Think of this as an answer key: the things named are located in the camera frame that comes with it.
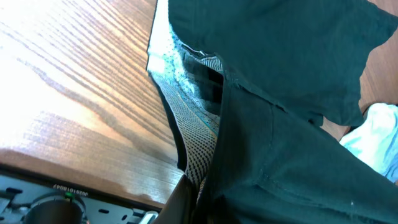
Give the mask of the black shorts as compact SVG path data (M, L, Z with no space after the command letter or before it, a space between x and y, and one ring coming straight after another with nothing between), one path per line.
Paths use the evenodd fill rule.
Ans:
M322 128L364 126L396 30L369 1L158 1L147 69L183 172L158 221L396 223L395 140L369 162Z

